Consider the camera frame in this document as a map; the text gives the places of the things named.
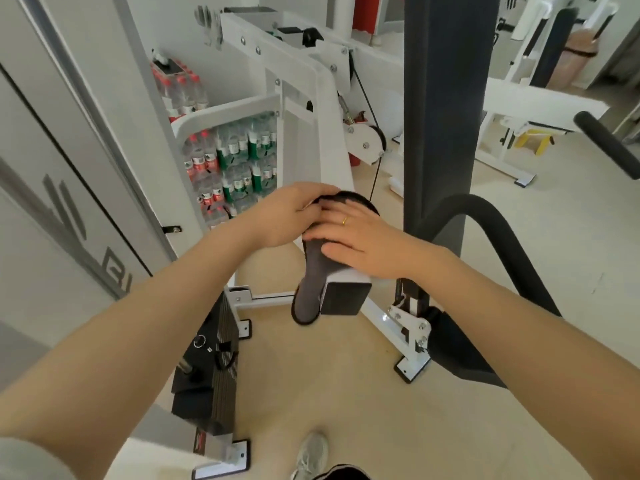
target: white pillar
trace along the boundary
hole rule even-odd
[[[355,5],[356,0],[335,0],[333,6],[333,31],[345,39],[351,38]]]

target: white sneaker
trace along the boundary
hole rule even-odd
[[[309,434],[300,446],[296,471],[292,473],[291,480],[312,480],[324,473],[326,462],[329,459],[329,441],[322,433]]]

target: yellow object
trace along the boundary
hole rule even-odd
[[[544,135],[544,138],[542,138],[542,140],[540,141],[540,144],[538,145],[535,151],[536,156],[539,157],[540,155],[544,154],[544,152],[547,150],[549,143],[551,143],[551,138],[553,138],[553,133],[549,133],[544,130],[527,130],[523,134],[518,136],[518,139],[516,140],[516,143],[514,146],[516,148],[522,148],[529,140],[529,136],[535,136],[535,135]]]

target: person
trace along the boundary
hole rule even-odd
[[[635,366],[362,205],[310,204],[336,192],[313,183],[277,190],[50,350],[0,395],[0,478],[105,476],[236,268],[256,250],[302,233],[329,240],[322,251],[331,259],[372,276],[418,283],[593,478],[640,477]],[[147,339],[150,327],[153,340]],[[327,457],[326,438],[312,433],[292,477],[367,478],[347,465],[323,475]]]

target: person's left hand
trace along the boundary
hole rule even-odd
[[[320,217],[319,204],[309,205],[320,195],[334,195],[338,187],[297,182],[277,189],[238,217],[251,226],[257,245],[274,248],[293,241]]]

